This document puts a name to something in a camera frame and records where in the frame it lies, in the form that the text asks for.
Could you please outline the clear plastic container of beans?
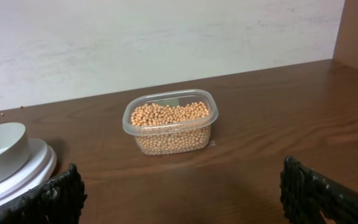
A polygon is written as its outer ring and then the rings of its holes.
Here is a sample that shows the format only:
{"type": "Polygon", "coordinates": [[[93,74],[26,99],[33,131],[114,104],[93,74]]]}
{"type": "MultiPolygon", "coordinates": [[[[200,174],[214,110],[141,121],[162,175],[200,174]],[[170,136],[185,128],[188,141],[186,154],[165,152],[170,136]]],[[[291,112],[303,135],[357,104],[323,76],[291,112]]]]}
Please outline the clear plastic container of beans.
{"type": "Polygon", "coordinates": [[[170,91],[131,101],[124,112],[122,128],[146,155],[178,154],[206,147],[218,115],[209,92],[170,91]]]}

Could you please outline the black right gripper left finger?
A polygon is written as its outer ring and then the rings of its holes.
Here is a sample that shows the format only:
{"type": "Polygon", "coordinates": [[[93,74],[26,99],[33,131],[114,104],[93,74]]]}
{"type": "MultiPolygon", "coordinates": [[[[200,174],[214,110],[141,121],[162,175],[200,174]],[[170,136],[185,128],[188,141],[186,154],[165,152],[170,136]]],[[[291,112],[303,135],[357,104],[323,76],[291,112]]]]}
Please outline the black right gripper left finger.
{"type": "Polygon", "coordinates": [[[69,169],[0,206],[0,224],[78,224],[87,198],[74,163],[69,169]]]}

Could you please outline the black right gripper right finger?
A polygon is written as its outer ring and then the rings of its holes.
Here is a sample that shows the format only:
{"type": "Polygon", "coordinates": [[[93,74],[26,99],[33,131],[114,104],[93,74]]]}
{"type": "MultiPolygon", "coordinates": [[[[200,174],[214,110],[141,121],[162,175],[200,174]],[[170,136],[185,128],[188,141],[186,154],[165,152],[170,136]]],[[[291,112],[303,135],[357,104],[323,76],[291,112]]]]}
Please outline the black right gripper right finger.
{"type": "Polygon", "coordinates": [[[280,201],[290,223],[358,223],[358,193],[287,156],[280,173],[280,201]]]}

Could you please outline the white digital kitchen scale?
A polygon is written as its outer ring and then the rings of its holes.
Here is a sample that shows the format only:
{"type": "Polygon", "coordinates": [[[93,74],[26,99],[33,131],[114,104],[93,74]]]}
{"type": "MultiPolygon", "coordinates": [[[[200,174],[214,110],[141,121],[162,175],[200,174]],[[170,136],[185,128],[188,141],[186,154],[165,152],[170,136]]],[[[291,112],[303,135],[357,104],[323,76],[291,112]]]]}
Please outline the white digital kitchen scale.
{"type": "Polygon", "coordinates": [[[30,157],[14,174],[0,182],[0,206],[51,177],[57,164],[55,151],[43,140],[30,138],[30,157]]]}

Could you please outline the grey bowl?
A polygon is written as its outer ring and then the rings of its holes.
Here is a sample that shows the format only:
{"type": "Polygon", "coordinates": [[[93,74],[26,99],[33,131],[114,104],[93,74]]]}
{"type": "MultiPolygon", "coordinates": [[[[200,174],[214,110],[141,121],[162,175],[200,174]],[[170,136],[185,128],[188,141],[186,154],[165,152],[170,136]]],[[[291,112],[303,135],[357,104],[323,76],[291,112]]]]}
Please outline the grey bowl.
{"type": "Polygon", "coordinates": [[[25,126],[21,123],[0,124],[0,182],[18,171],[29,157],[25,126]]]}

